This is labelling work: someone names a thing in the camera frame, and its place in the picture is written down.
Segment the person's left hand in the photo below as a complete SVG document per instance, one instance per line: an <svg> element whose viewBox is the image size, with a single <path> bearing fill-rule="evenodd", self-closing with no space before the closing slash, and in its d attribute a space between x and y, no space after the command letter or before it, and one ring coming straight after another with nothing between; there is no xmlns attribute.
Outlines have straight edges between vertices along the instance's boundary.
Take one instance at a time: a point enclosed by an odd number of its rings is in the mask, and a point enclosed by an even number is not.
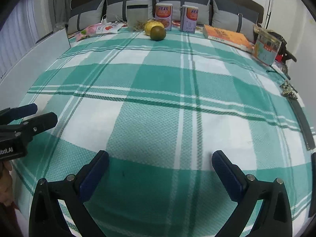
<svg viewBox="0 0 316 237"><path fill-rule="evenodd" d="M13 202L12 192L12 165L10 161L1 162L1 186L0 186L0 202L9 207Z"/></svg>

